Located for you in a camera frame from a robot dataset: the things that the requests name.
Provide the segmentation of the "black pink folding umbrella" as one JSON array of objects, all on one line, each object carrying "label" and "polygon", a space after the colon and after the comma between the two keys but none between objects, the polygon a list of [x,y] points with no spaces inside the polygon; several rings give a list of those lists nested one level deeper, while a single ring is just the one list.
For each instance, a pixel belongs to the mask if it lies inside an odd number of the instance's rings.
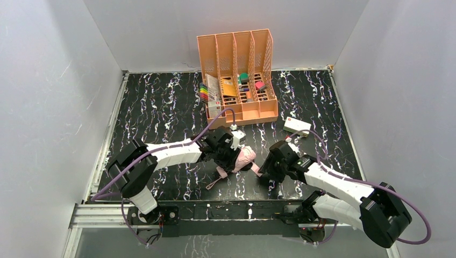
[{"label": "black pink folding umbrella", "polygon": [[240,171],[253,171],[257,176],[261,177],[259,173],[260,167],[254,162],[256,158],[255,151],[250,146],[244,146],[240,149],[238,156],[234,161],[234,168],[224,169],[221,166],[216,167],[216,171],[219,173],[219,178],[211,182],[206,186],[207,190],[210,190],[219,180],[227,178],[229,173],[238,173]]}]

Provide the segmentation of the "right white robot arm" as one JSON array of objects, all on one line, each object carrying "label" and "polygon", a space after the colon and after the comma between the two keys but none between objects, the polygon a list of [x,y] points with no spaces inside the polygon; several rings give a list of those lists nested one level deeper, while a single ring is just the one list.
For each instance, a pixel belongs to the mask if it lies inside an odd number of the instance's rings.
[{"label": "right white robot arm", "polygon": [[258,174],[281,183],[285,177],[315,187],[299,205],[286,205],[275,215],[287,224],[330,219],[362,230],[375,244],[389,248],[411,224],[412,217],[394,188],[383,182],[379,188],[352,182],[286,141],[272,145]]}]

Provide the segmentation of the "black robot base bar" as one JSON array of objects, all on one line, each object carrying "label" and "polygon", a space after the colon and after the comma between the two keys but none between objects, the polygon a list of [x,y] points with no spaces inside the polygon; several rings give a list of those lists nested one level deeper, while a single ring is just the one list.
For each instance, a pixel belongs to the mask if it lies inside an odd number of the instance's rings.
[{"label": "black robot base bar", "polygon": [[166,222],[166,237],[191,235],[279,235],[300,237],[311,227],[304,219],[281,219],[299,200],[181,200],[160,201],[160,208],[176,211],[176,224]]}]

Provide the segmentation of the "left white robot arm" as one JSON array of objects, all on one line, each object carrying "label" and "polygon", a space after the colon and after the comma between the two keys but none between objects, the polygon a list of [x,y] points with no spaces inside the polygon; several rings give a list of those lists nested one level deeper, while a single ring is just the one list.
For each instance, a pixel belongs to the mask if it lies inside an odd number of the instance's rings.
[{"label": "left white robot arm", "polygon": [[167,144],[147,145],[141,140],[133,140],[108,165],[108,174],[111,178],[120,177],[115,185],[121,197],[130,200],[142,214],[148,215],[158,207],[147,187],[155,171],[182,163],[207,161],[214,161],[224,170],[231,170],[245,137],[242,130],[220,126],[200,138]]}]

